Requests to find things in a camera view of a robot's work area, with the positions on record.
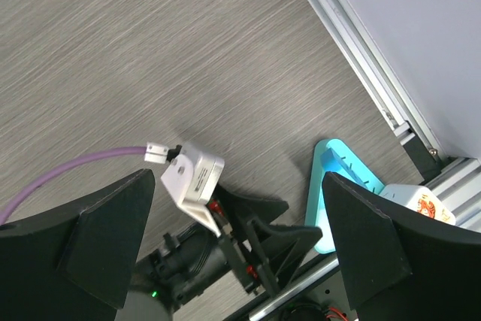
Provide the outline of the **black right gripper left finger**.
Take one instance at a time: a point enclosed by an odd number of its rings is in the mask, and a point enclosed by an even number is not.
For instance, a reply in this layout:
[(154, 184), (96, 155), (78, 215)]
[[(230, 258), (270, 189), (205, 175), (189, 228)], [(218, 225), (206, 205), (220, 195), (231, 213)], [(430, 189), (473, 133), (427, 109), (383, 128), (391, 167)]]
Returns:
[(123, 308), (155, 179), (141, 169), (1, 227), (3, 320), (113, 320)]

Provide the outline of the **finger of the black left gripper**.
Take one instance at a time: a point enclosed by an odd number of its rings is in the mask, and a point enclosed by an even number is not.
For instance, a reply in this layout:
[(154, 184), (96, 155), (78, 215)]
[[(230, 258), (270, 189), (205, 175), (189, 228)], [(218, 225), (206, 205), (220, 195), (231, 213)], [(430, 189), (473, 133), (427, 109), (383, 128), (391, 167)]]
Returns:
[(282, 199), (240, 195), (220, 185), (216, 186), (213, 198), (235, 231), (241, 230), (249, 217), (270, 224), (289, 209), (289, 203)]
[(258, 217), (247, 221), (249, 262), (267, 291), (281, 291), (309, 251), (322, 237), (316, 226), (268, 225)]

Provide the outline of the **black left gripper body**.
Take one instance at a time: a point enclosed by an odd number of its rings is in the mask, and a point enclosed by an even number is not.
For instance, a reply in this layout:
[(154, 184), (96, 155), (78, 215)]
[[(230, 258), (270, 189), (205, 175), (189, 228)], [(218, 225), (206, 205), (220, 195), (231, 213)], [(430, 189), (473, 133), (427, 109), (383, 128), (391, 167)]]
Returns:
[(163, 247), (150, 254), (150, 296), (165, 306), (183, 306), (228, 272), (246, 293), (262, 288), (278, 294), (268, 244), (276, 226), (270, 219), (239, 219), (232, 232), (215, 236), (200, 223), (177, 235), (164, 234)]

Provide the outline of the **blue plug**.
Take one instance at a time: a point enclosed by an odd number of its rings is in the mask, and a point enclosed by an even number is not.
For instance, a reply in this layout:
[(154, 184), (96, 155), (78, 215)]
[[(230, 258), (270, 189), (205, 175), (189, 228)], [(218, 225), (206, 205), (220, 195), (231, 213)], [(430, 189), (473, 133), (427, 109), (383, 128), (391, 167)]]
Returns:
[(346, 170), (346, 163), (341, 159), (341, 157), (334, 152), (331, 148), (328, 148), (321, 155), (322, 168), (325, 172), (333, 172), (344, 177), (348, 177), (348, 172)]

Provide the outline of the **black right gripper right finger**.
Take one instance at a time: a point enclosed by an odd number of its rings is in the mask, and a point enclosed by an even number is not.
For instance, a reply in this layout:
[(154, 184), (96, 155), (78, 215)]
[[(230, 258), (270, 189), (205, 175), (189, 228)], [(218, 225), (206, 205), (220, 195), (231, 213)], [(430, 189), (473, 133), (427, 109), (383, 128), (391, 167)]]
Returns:
[(331, 232), (360, 320), (478, 320), (480, 234), (351, 183)]

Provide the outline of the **teal triangular power socket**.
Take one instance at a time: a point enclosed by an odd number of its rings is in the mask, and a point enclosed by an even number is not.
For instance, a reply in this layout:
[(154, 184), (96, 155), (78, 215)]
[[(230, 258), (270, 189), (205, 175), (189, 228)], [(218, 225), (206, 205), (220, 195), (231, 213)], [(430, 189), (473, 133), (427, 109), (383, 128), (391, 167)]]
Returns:
[[(348, 177), (325, 172), (322, 168), (321, 155), (328, 148), (336, 152), (346, 163)], [(359, 187), (380, 194), (385, 184), (363, 163), (363, 161), (340, 139), (329, 138), (319, 141), (314, 147), (310, 184), (307, 195), (307, 209), (304, 224), (316, 226), (322, 230), (322, 237), (313, 247), (319, 254), (335, 251), (331, 224), (334, 222), (334, 204), (342, 202), (346, 192), (343, 186), (354, 183)]]

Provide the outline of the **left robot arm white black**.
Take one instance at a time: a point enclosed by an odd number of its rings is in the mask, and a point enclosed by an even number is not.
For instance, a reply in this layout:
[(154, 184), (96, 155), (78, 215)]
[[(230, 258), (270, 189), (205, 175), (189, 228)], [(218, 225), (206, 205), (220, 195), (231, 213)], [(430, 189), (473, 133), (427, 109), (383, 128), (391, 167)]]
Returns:
[(171, 320), (175, 311), (200, 296), (227, 273), (247, 294), (277, 296), (292, 281), (305, 256), (322, 237), (316, 226), (274, 221), (286, 201), (236, 195), (216, 186), (207, 203), (220, 234), (195, 222), (135, 265), (118, 320)]

